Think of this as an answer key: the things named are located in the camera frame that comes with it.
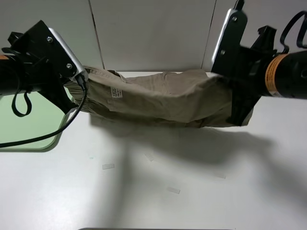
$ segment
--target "khaki pants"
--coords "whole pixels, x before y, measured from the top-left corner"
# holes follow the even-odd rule
[[[85,68],[89,81],[84,112],[154,126],[232,126],[226,122],[231,114],[231,90],[221,77],[209,78],[201,69],[124,78],[112,70]],[[80,103],[81,88],[74,82],[65,87]]]

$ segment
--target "orange band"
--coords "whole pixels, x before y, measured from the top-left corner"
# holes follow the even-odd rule
[[[8,60],[9,58],[7,56],[4,55],[0,55],[0,60]]]
[[[273,96],[279,94],[275,85],[275,74],[279,63],[287,56],[288,54],[281,54],[275,57],[267,67],[265,72],[265,85],[269,93]]]

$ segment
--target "black cable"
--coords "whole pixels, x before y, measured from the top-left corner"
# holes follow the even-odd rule
[[[12,110],[13,110],[13,113],[18,116],[18,117],[24,117],[24,116],[27,116],[31,113],[32,111],[32,104],[31,104],[31,101],[27,95],[27,92],[24,93],[24,100],[25,100],[25,103],[27,105],[27,111],[25,114],[22,114],[18,111],[18,109],[16,108],[16,99],[17,99],[17,95],[19,94],[19,92],[21,91],[21,80],[20,80],[20,77],[19,75],[16,73],[15,70],[13,70],[11,67],[9,66],[2,66],[1,67],[3,70],[8,70],[9,73],[13,73],[14,76],[16,77],[17,79],[17,90],[16,90],[16,93],[14,95],[14,98],[13,98],[13,101],[12,101]]]
[[[290,22],[288,23],[288,25],[285,27],[285,29],[283,30],[283,33],[282,35],[280,36],[280,43],[283,45],[283,52],[282,54],[287,54],[289,53],[289,46],[286,45],[284,43],[288,33],[290,32],[291,28],[294,26],[294,24],[302,17],[302,16],[305,16],[304,17],[304,20],[303,20],[303,23],[302,23],[302,26],[301,26],[301,29],[298,33],[298,36],[297,36],[297,40],[296,40],[296,44],[297,44],[297,47],[299,48],[307,48],[306,45],[303,45],[303,40],[304,40],[304,36],[305,36],[305,33],[306,33],[306,30],[307,30],[307,11],[301,11],[299,12],[297,15],[295,15],[291,20]]]
[[[79,75],[79,76],[76,77],[76,80],[83,90],[83,98],[82,98],[81,103],[80,103],[79,107],[77,108],[76,112],[73,114],[73,116],[69,119],[69,121],[64,126],[62,126],[61,128],[59,128],[57,131],[55,131],[53,133],[49,133],[49,134],[41,136],[41,137],[32,138],[32,139],[28,139],[28,140],[15,141],[15,142],[1,143],[0,148],[6,148],[6,147],[11,147],[11,146],[17,146],[17,145],[24,145],[24,144],[29,144],[29,143],[40,141],[40,140],[45,140],[47,138],[51,138],[51,137],[63,132],[73,122],[73,120],[76,118],[78,113],[81,111],[81,109],[82,109],[82,107],[85,103],[85,99],[87,97],[87,88],[86,88],[86,82],[84,80],[84,76]]]
[[[241,11],[243,9],[244,3],[244,0],[236,0],[234,9],[237,11]]]

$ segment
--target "bolt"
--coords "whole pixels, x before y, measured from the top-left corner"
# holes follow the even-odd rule
[[[47,41],[48,41],[49,43],[52,43],[52,42],[53,42],[52,37],[47,37]]]
[[[72,68],[72,64],[68,63],[68,64],[66,65],[66,68],[71,69],[71,68]]]

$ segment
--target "small paper scrap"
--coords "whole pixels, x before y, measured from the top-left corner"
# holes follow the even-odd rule
[[[168,187],[167,190],[171,193],[176,193],[176,194],[180,193],[180,189],[177,188]]]
[[[113,169],[114,168],[114,164],[104,164],[102,165],[102,169]]]
[[[145,153],[145,156],[148,158],[148,160],[153,161],[154,157],[152,156],[151,153]]]

